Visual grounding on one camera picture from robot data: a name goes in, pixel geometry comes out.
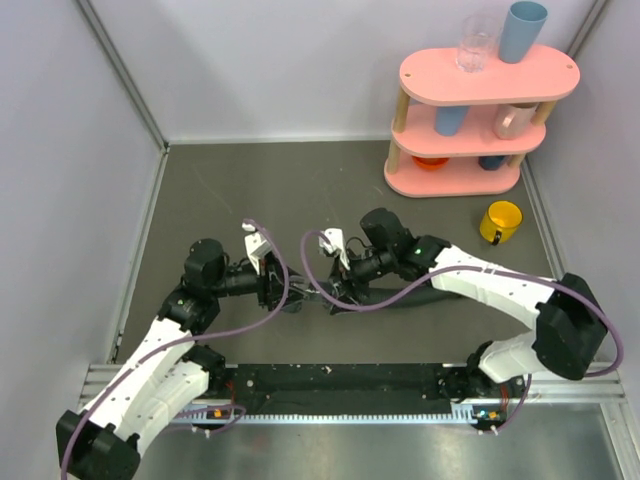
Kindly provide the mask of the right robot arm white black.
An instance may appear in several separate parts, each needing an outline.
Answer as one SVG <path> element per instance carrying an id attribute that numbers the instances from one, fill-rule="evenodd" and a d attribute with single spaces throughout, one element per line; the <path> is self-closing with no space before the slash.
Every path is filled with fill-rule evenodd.
<path id="1" fill-rule="evenodd" d="M 413 235 L 385 208 L 368 212 L 360 227 L 369 241 L 362 255 L 348 249 L 339 228 L 320 235 L 320 248 L 335 259 L 332 281 L 341 302 L 360 304 L 371 281 L 392 273 L 407 282 L 423 278 L 433 291 L 475 300 L 527 327 L 470 355 L 466 380 L 474 393 L 487 396 L 502 383 L 541 371 L 573 381 L 586 376 L 608 329 L 583 278 L 527 277 L 492 266 L 444 239 Z"/>

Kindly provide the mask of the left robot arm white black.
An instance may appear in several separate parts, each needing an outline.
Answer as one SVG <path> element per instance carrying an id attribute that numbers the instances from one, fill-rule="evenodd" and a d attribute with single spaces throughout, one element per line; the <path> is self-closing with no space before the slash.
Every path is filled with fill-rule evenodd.
<path id="1" fill-rule="evenodd" d="M 246 263 L 232 264 L 221 243 L 195 242 L 180 283 L 114 378 L 79 411 L 56 424 L 60 476 L 131 479 L 164 428 L 200 395 L 226 387 L 225 359 L 204 345 L 220 298 L 254 294 L 272 315 L 289 297 L 290 271 L 269 234 L 244 238 Z"/>

